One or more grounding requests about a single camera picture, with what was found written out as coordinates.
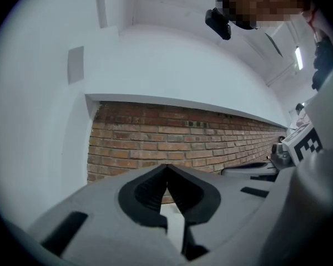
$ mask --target ceiling light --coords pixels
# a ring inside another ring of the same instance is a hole
[[[302,63],[301,51],[300,51],[299,47],[296,48],[295,54],[296,54],[296,58],[297,58],[297,63],[299,65],[299,69],[301,70],[304,67],[304,65]]]

